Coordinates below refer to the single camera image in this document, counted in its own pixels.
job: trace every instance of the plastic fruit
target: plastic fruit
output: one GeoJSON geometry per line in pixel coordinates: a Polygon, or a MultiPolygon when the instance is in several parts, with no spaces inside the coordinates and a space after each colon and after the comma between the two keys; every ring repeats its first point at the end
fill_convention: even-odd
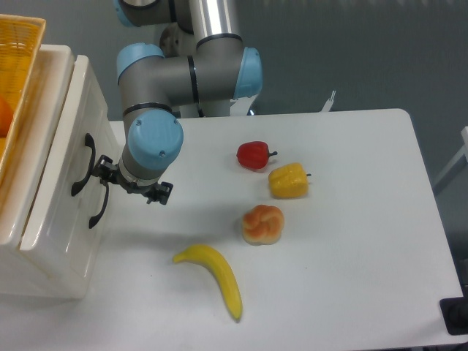
{"type": "Polygon", "coordinates": [[[282,198],[303,196],[309,191],[308,176],[300,163],[277,168],[268,176],[271,194],[282,198]]]}
{"type": "Polygon", "coordinates": [[[263,141],[251,141],[239,146],[237,150],[237,160],[245,167],[252,170],[261,170],[264,168],[271,156],[278,153],[270,152],[267,143],[263,141]]]}
{"type": "Polygon", "coordinates": [[[13,120],[13,110],[8,102],[0,96],[0,137],[6,137],[13,120]]]}
{"type": "Polygon", "coordinates": [[[284,215],[276,206],[257,205],[242,219],[242,235],[251,245],[276,243],[283,227],[284,215]]]}
{"type": "Polygon", "coordinates": [[[226,307],[236,321],[242,315],[241,293],[226,259],[211,246],[192,245],[173,257],[174,263],[190,262],[207,268],[218,281],[226,307]]]}
{"type": "Polygon", "coordinates": [[[3,155],[3,151],[5,151],[5,146],[7,146],[7,139],[0,137],[0,158],[3,155]]]}

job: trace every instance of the gray wall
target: gray wall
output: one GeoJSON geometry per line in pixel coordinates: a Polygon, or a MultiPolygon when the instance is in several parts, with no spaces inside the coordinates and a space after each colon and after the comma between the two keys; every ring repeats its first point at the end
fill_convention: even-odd
{"type": "MultiPolygon", "coordinates": [[[[264,64],[258,113],[318,111],[336,89],[334,110],[408,111],[430,178],[461,147],[468,1],[238,0],[238,11],[244,42],[264,64]]],[[[124,28],[111,0],[0,0],[0,12],[45,18],[45,43],[87,55],[113,120],[121,116],[118,51],[158,42],[164,28],[124,28]]],[[[437,199],[456,260],[468,257],[467,196],[466,169],[437,199]]]]}

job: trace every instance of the red bell pepper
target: red bell pepper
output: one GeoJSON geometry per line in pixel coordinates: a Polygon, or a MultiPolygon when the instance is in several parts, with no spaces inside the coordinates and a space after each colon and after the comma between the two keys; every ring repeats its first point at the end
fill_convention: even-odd
{"type": "Polygon", "coordinates": [[[245,168],[261,170],[268,163],[270,156],[277,154],[276,151],[270,153],[267,143],[263,141],[251,141],[239,146],[237,160],[245,168]]]}

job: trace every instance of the blue joint cap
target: blue joint cap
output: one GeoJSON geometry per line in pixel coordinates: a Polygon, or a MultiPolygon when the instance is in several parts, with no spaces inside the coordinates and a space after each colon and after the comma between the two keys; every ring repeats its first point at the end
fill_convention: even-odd
{"type": "Polygon", "coordinates": [[[118,0],[113,0],[113,2],[114,2],[114,9],[116,9],[117,17],[120,23],[122,23],[126,27],[136,27],[136,25],[130,22],[129,19],[126,17],[125,12],[122,10],[122,7],[120,6],[120,2],[118,2],[118,0]]]}
{"type": "Polygon", "coordinates": [[[138,164],[150,170],[165,170],[177,158],[184,131],[176,117],[166,110],[142,113],[132,123],[127,137],[130,153],[138,164]]]}
{"type": "Polygon", "coordinates": [[[253,97],[263,87],[262,61],[255,48],[245,48],[233,99],[253,97]]]}
{"type": "Polygon", "coordinates": [[[125,69],[132,66],[136,61],[149,56],[161,56],[164,58],[164,53],[158,46],[145,44],[144,42],[131,44],[120,50],[120,53],[117,55],[117,81],[125,69]]]}

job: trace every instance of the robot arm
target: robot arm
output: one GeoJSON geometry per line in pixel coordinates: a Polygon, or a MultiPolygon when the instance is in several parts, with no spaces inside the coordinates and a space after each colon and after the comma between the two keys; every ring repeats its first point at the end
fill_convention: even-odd
{"type": "Polygon", "coordinates": [[[174,106],[258,94],[263,85],[260,56],[245,48],[233,0],[114,0],[127,25],[177,21],[193,31],[196,54],[165,58],[156,45],[137,43],[117,58],[126,145],[118,164],[105,156],[94,175],[167,202],[171,184],[159,177],[176,159],[184,139],[174,106]]]}

